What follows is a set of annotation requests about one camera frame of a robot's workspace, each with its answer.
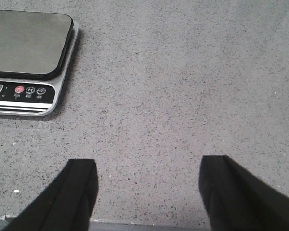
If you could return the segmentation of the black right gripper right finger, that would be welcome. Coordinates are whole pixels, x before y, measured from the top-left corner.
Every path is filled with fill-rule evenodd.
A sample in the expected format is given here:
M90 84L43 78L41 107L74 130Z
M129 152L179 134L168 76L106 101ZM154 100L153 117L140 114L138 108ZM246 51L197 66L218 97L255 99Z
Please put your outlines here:
M289 231L289 198L230 157L202 157L199 191L213 231Z

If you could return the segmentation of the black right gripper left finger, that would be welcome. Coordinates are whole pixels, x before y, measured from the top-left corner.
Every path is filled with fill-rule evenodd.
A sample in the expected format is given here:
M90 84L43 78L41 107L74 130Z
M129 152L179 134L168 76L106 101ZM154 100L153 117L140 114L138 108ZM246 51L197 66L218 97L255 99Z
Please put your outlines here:
M98 195L93 159L70 159L6 231L86 231Z

